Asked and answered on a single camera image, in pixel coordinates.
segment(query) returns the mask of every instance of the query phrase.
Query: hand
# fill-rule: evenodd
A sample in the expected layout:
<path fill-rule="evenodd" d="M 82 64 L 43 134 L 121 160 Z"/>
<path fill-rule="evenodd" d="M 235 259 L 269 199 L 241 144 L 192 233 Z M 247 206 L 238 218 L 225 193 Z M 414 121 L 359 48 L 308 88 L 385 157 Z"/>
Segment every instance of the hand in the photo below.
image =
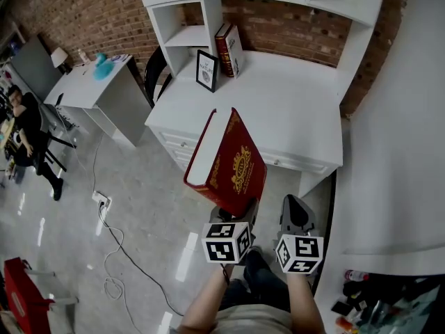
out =
<path fill-rule="evenodd" d="M 26 153 L 27 153 L 27 155 L 28 155 L 28 157 L 31 157 L 32 155 L 33 155 L 33 151 L 34 151 L 34 148 L 33 148 L 33 146 L 31 146 L 31 145 L 25 145 L 25 148 L 26 148 Z"/>

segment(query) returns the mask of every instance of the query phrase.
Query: red brick wall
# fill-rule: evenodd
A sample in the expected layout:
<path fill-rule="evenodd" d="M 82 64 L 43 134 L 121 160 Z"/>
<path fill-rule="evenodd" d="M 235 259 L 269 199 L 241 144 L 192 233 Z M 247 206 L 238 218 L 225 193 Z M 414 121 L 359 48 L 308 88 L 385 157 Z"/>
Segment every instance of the red brick wall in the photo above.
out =
<path fill-rule="evenodd" d="M 224 18 L 238 25 L 245 49 L 337 66 L 350 20 L 277 1 L 222 2 Z M 397 34 L 405 2 L 384 0 L 376 32 L 341 104 L 342 115 L 352 114 L 371 87 Z M 79 61 L 78 48 L 91 58 L 99 51 L 128 53 L 143 72 L 158 45 L 141 0 L 12 0 L 8 11 L 27 35 L 41 33 L 50 49 L 60 46 L 74 61 Z M 187 4 L 181 13 L 185 24 L 202 23 L 199 5 Z"/>
<path fill-rule="evenodd" d="M 143 71 L 158 45 L 141 0 L 12 0 L 9 12 L 27 35 L 41 33 L 51 50 L 60 46 L 76 62 L 78 48 L 90 58 L 132 54 Z"/>
<path fill-rule="evenodd" d="M 375 81 L 397 36 L 406 3 L 407 0 L 383 0 L 368 49 L 341 102 L 343 116 L 348 118 L 354 113 Z"/>

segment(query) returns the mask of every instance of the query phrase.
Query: power cord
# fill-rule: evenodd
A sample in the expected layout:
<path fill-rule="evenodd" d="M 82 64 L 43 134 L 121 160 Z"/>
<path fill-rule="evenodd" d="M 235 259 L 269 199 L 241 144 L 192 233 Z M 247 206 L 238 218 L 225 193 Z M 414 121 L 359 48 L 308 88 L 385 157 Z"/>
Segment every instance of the power cord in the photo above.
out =
<path fill-rule="evenodd" d="M 99 206 L 99 218 L 100 218 L 101 222 L 104 224 L 104 226 L 110 231 L 111 235 L 114 237 L 114 240 L 116 240 L 116 242 L 117 242 L 118 245 L 119 245 L 119 248 L 118 248 L 116 251 L 113 251 L 112 253 L 115 253 L 115 252 L 118 252 L 119 250 L 122 250 L 122 252 L 124 253 L 124 255 L 127 256 L 127 258 L 130 260 L 130 262 L 131 262 L 131 263 L 132 263 L 132 264 L 133 264 L 133 265 L 134 265 L 140 272 L 142 272 L 145 276 L 147 276 L 150 280 L 152 280 L 154 283 L 156 283 L 156 284 L 159 286 L 159 288 L 160 288 L 161 291 L 162 291 L 162 294 L 164 295 L 165 302 L 167 303 L 168 307 L 170 307 L 170 309 L 171 309 L 173 312 L 175 312 L 177 315 L 179 315 L 180 317 L 183 317 L 184 315 L 181 314 L 180 312 L 178 312 L 177 310 L 175 310 L 175 309 L 172 307 L 172 305 L 170 304 L 170 301 L 168 300 L 167 294 L 166 294 L 164 288 L 162 287 L 162 285 L 161 285 L 158 281 L 156 281 L 153 277 L 151 277 L 151 275 L 149 275 L 147 272 L 145 272 L 145 271 L 144 271 L 138 264 L 136 264 L 136 263 L 134 262 L 134 260 L 131 258 L 131 256 L 130 256 L 130 255 L 126 252 L 126 250 L 122 247 L 122 242 L 123 242 L 123 239 L 124 239 L 124 233 L 123 233 L 123 231 L 121 231 L 121 229 L 112 228 L 112 227 L 108 226 L 107 222 L 104 220 L 104 218 L 103 218 L 103 216 L 102 216 L 102 207 L 103 207 L 103 206 L 104 206 L 104 203 L 101 202 L 101 203 L 100 203 L 100 206 Z M 117 230 L 117 231 L 120 231 L 120 232 L 122 233 L 122 241 L 121 241 L 121 242 L 119 242 L 118 238 L 114 235 L 112 229 Z M 108 274 L 108 277 L 112 280 L 113 278 L 110 276 L 110 274 L 108 273 L 108 271 L 107 271 L 106 269 L 105 269 L 105 271 L 106 271 L 106 273 Z"/>
<path fill-rule="evenodd" d="M 115 238 L 116 242 L 118 243 L 118 248 L 116 248 L 114 251 L 111 251 L 104 260 L 104 270 L 106 272 L 106 274 L 108 275 L 108 277 L 105 278 L 104 281 L 104 291 L 105 294 L 107 295 L 107 297 L 109 299 L 111 299 L 112 301 L 117 301 L 118 299 L 120 299 L 122 297 L 122 295 L 124 296 L 124 304 L 125 304 L 125 309 L 127 309 L 127 314 L 128 317 L 130 318 L 131 323 L 133 324 L 133 327 L 140 333 L 143 334 L 139 328 L 134 324 L 134 320 L 133 317 L 131 316 L 130 310 L 128 309 L 128 305 L 127 305 L 127 296 L 125 295 L 125 285 L 124 283 L 116 277 L 113 277 L 109 272 L 108 269 L 106 268 L 106 261 L 107 259 L 114 253 L 117 253 L 121 248 L 122 248 L 122 243 L 124 242 L 124 232 L 121 229 L 117 229 L 117 228 L 112 228 L 110 226 L 108 226 L 108 224 L 105 222 L 103 216 L 102 216 L 102 207 L 104 206 L 104 202 L 100 202 L 99 205 L 99 219 L 101 220 L 101 222 L 104 224 L 105 228 L 107 228 L 108 230 L 110 230 L 111 234 L 113 235 L 113 237 Z M 122 235 L 122 239 L 120 241 L 118 241 L 118 238 L 113 234 L 113 230 L 116 230 L 118 232 L 120 232 L 120 234 Z M 109 284 L 113 284 L 114 287 L 116 288 L 118 294 L 117 295 L 112 295 L 110 293 L 110 291 L 108 290 L 107 285 Z"/>
<path fill-rule="evenodd" d="M 104 138 L 104 133 L 102 133 L 102 136 L 100 136 L 100 141 L 97 144 L 96 147 L 96 152 L 95 152 L 95 159 L 92 162 L 92 176 L 94 177 L 94 182 L 92 183 L 92 191 L 95 191 L 95 187 L 96 187 L 96 173 L 95 173 L 95 166 L 96 166 L 96 157 L 97 157 L 97 151 L 99 150 L 99 146 L 102 143 L 102 139 Z"/>
<path fill-rule="evenodd" d="M 85 176 L 86 176 L 86 179 L 87 179 L 87 183 L 90 183 L 90 179 L 89 179 L 89 177 L 88 177 L 88 171 L 87 171 L 86 167 L 81 163 L 81 161 L 80 161 L 80 159 L 79 159 L 79 156 L 78 156 L 78 154 L 77 154 L 77 152 L 76 152 L 76 148 L 74 147 L 74 144 L 73 144 L 73 142 L 72 142 L 72 140 L 71 140 L 71 138 L 70 138 L 70 135 L 68 134 L 67 128 L 66 128 L 66 126 L 65 126 L 65 123 L 63 122 L 63 120 L 62 120 L 62 118 L 61 118 L 61 116 L 60 116 L 60 114 L 59 114 L 59 112 L 58 112 L 57 109 L 56 109 L 56 112 L 57 112 L 57 116 L 58 116 L 58 118 L 59 118 L 60 121 L 62 122 L 62 126 L 63 126 L 63 128 L 65 129 L 65 133 L 66 133 L 66 135 L 67 135 L 67 137 L 68 137 L 68 140 L 70 140 L 71 146 L 73 146 L 73 150 L 74 150 L 74 153 L 76 154 L 77 161 L 78 161 L 78 163 L 81 165 L 81 167 L 82 167 L 82 168 L 84 169 L 84 171 L 85 171 Z M 97 144 L 96 151 L 95 151 L 95 158 L 94 158 L 94 161 L 93 161 L 93 164 L 92 164 L 92 174 L 93 174 L 93 176 L 94 176 L 94 181 L 93 181 L 93 185 L 92 185 L 92 191 L 93 191 L 93 192 L 94 192 L 94 190 L 95 190 L 95 186 L 96 186 L 95 164 L 96 164 L 96 158 L 97 158 L 97 151 L 99 150 L 99 146 L 100 146 L 101 143 L 102 143 L 102 139 L 103 139 L 103 137 L 104 137 L 104 134 L 102 134 L 102 136 L 101 136 L 101 138 L 100 138 L 100 141 L 99 141 L 99 143 Z M 106 268 L 106 261 L 107 261 L 107 259 L 108 259 L 112 254 L 117 253 L 119 250 L 122 250 L 122 252 L 125 254 L 125 256 L 128 257 L 128 259 L 130 260 L 130 262 L 131 262 L 131 263 L 132 263 L 132 264 L 133 264 L 133 265 L 134 265 L 140 272 L 142 272 L 145 276 L 147 276 L 150 280 L 152 280 L 154 283 L 156 283 L 156 284 L 159 286 L 159 288 L 161 289 L 161 291 L 162 291 L 162 293 L 163 293 L 163 295 L 164 295 L 165 302 L 167 303 L 168 307 L 169 307 L 173 312 L 175 312 L 177 315 L 179 315 L 180 317 L 183 317 L 183 316 L 184 316 L 183 314 L 181 314 L 180 312 L 178 312 L 177 310 L 175 310 L 175 309 L 170 305 L 170 302 L 169 302 L 169 300 L 168 300 L 167 294 L 165 293 L 165 290 L 164 290 L 164 288 L 162 287 L 162 285 L 161 285 L 158 281 L 156 281 L 153 277 L 151 277 L 148 273 L 146 273 L 143 269 L 141 269 L 141 268 L 134 262 L 134 260 L 128 255 L 128 253 L 126 252 L 126 250 L 122 247 L 122 243 L 124 242 L 124 232 L 121 231 L 121 229 L 117 229 L 117 228 L 113 228 L 113 227 L 108 226 L 107 222 L 104 220 L 104 218 L 103 218 L 103 216 L 102 216 L 102 207 L 103 207 L 103 206 L 104 206 L 104 202 L 100 202 L 99 207 L 98 207 L 98 215 L 99 215 L 99 219 L 100 219 L 100 221 L 104 224 L 105 228 L 107 228 L 107 229 L 110 231 L 110 233 L 111 233 L 111 235 L 113 236 L 114 240 L 116 240 L 116 243 L 118 243 L 118 248 L 116 248 L 116 250 L 110 252 L 110 253 L 105 257 L 105 260 L 104 260 L 104 270 L 105 270 L 106 274 L 108 275 L 108 277 L 106 277 L 106 278 L 105 278 L 105 281 L 104 281 L 104 291 L 105 291 L 107 297 L 108 297 L 109 299 L 113 300 L 113 301 L 117 301 L 117 300 L 120 299 L 122 296 L 124 297 L 125 309 L 127 310 L 127 314 L 128 314 L 128 316 L 129 316 L 129 318 L 130 318 L 131 324 L 133 324 L 133 327 L 134 327 L 140 334 L 143 334 L 143 333 L 139 330 L 139 328 L 134 324 L 133 317 L 131 316 L 131 313 L 130 313 L 130 311 L 129 311 L 129 309 L 128 309 L 128 305 L 127 305 L 127 297 L 126 297 L 126 295 L 125 295 L 125 284 L 124 284 L 120 279 L 115 278 L 115 277 L 112 277 L 112 276 L 110 275 L 110 273 L 108 272 L 108 269 Z M 116 231 L 118 231 L 118 232 L 120 232 L 120 233 L 122 234 L 122 240 L 121 240 L 121 241 L 119 241 L 118 238 L 114 235 L 113 230 L 116 230 Z M 113 295 L 109 292 L 108 287 L 107 287 L 109 284 L 113 284 L 113 285 L 115 286 L 116 290 L 118 291 L 118 294 L 117 294 L 116 296 L 113 296 Z"/>

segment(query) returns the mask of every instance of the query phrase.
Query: teal object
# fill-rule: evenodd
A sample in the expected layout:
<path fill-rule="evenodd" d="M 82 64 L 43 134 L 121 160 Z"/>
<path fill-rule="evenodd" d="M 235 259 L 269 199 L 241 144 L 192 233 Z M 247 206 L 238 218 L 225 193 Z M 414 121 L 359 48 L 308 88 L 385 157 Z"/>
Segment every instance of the teal object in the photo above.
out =
<path fill-rule="evenodd" d="M 96 53 L 96 66 L 101 65 L 106 61 L 105 53 Z"/>
<path fill-rule="evenodd" d="M 111 73 L 114 68 L 114 63 L 111 61 L 105 61 L 96 66 L 95 71 L 92 76 L 97 81 L 101 81 L 102 79 L 107 78 L 107 76 Z"/>

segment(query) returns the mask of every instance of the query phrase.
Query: power outlet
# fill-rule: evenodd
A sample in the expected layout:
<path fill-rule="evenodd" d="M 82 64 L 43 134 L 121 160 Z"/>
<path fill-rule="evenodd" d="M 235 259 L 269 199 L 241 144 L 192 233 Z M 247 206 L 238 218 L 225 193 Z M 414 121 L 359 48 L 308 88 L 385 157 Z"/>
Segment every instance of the power outlet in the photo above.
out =
<path fill-rule="evenodd" d="M 92 193 L 91 197 L 97 204 L 100 204 L 101 202 L 104 203 L 103 208 L 109 208 L 111 204 L 111 199 L 104 196 L 102 193 L 98 191 L 94 191 Z"/>

